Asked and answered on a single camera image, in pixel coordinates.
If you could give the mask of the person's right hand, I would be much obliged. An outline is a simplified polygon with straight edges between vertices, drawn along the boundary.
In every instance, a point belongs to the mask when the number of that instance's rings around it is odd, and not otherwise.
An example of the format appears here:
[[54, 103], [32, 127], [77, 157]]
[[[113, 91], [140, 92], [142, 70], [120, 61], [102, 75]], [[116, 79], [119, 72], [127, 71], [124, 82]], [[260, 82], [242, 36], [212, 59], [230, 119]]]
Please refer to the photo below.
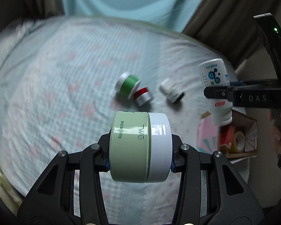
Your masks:
[[281, 132], [274, 122], [274, 117], [273, 117], [273, 114], [272, 114], [271, 111], [268, 114], [268, 119], [272, 123], [270, 132], [271, 132], [272, 137], [273, 137], [274, 151], [277, 154], [281, 154]]

